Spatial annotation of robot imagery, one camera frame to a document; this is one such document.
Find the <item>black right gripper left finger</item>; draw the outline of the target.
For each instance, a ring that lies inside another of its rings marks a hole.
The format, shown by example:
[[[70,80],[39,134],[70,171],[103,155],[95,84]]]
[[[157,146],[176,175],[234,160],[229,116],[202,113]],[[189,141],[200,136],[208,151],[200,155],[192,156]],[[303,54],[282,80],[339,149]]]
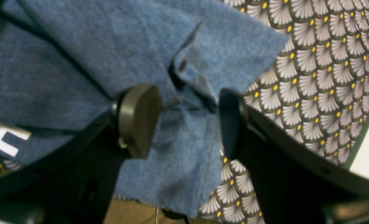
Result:
[[[122,163],[148,157],[160,112],[155,85],[140,83],[119,93],[71,141],[0,178],[0,222],[102,224]]]

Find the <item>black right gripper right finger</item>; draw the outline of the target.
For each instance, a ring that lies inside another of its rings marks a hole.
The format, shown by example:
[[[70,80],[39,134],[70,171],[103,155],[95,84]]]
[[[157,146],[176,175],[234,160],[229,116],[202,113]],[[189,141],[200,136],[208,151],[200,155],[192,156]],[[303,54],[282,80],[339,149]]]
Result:
[[[369,224],[369,179],[309,151],[243,96],[224,88],[219,120],[226,156],[250,172],[267,224]]]

